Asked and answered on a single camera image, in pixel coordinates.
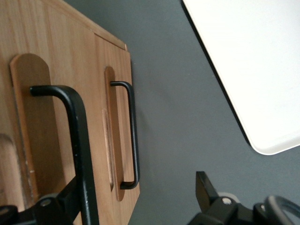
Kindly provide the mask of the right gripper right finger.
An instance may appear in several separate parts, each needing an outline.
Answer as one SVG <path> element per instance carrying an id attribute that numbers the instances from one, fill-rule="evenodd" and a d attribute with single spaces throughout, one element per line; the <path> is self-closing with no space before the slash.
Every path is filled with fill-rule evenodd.
<path id="1" fill-rule="evenodd" d="M 231 197 L 220 196 L 205 172 L 196 172 L 195 194 L 201 212 L 190 225 L 252 225 L 252 210 Z"/>

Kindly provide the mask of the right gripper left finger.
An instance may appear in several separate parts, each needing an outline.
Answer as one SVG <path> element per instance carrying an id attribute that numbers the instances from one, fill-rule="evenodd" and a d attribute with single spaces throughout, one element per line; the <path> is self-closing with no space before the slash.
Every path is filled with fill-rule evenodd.
<path id="1" fill-rule="evenodd" d="M 77 177 L 56 196 L 43 197 L 29 209 L 19 213 L 20 225 L 72 225 L 81 212 Z"/>

